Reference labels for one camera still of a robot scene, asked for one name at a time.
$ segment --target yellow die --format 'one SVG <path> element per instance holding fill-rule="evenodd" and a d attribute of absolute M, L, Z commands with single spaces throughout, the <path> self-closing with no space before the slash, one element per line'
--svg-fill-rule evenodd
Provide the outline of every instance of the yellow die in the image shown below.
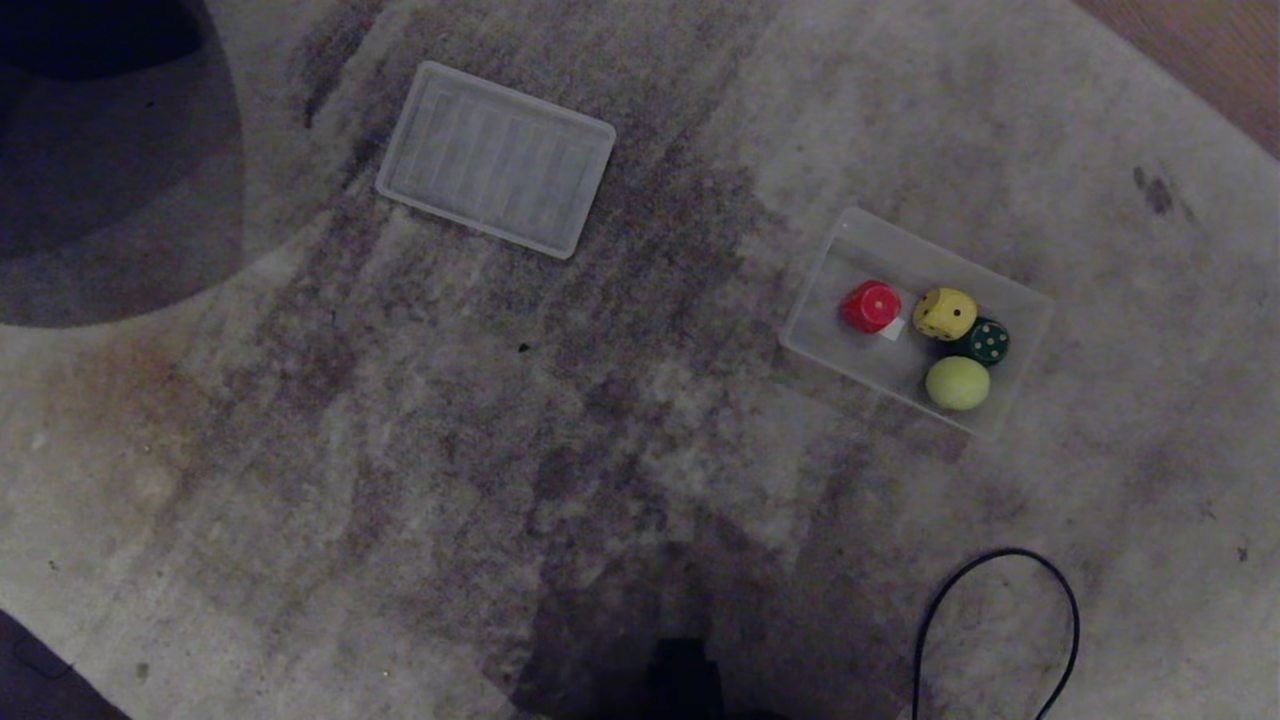
<path fill-rule="evenodd" d="M 969 332 L 978 319 L 978 304 L 950 287 L 936 287 L 924 293 L 911 311 L 911 323 L 922 333 L 938 340 L 956 340 Z"/>

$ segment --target tennis ball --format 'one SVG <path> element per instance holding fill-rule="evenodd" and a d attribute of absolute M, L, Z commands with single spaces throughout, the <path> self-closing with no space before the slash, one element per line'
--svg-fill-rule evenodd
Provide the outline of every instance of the tennis ball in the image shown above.
<path fill-rule="evenodd" d="M 991 392 L 991 373 L 969 357 L 943 357 L 929 368 L 924 388 L 938 407 L 973 410 Z"/>

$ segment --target wooden floor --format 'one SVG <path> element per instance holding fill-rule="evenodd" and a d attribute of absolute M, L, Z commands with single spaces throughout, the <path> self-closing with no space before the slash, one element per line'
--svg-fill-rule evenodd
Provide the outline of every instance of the wooden floor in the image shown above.
<path fill-rule="evenodd" d="M 1075 0 L 1280 158 L 1280 0 Z"/>

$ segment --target plastic tray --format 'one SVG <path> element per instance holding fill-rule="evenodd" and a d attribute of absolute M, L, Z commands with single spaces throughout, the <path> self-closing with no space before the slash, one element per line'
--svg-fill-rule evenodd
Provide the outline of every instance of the plastic tray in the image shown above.
<path fill-rule="evenodd" d="M 566 259 L 577 247 L 613 126 L 439 63 L 422 63 L 378 192 Z"/>
<path fill-rule="evenodd" d="M 979 314 L 1009 328 L 1009 356 L 991 368 L 991 395 L 965 413 L 934 406 L 924 391 L 929 366 L 947 354 L 908 327 L 896 341 L 867 334 L 837 316 L 840 301 L 868 279 L 893 286 L 904 318 L 933 287 L 963 290 Z M 858 209 L 840 217 L 782 329 L 782 345 L 838 373 L 986 438 L 997 437 L 1036 350 L 1048 332 L 1053 301 Z"/>

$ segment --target green die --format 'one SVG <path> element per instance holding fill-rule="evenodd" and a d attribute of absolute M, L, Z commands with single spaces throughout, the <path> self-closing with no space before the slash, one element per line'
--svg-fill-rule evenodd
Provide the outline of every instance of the green die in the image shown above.
<path fill-rule="evenodd" d="M 989 318 L 978 318 L 960 340 L 947 343 L 947 350 L 989 368 L 1009 355 L 1009 329 Z"/>

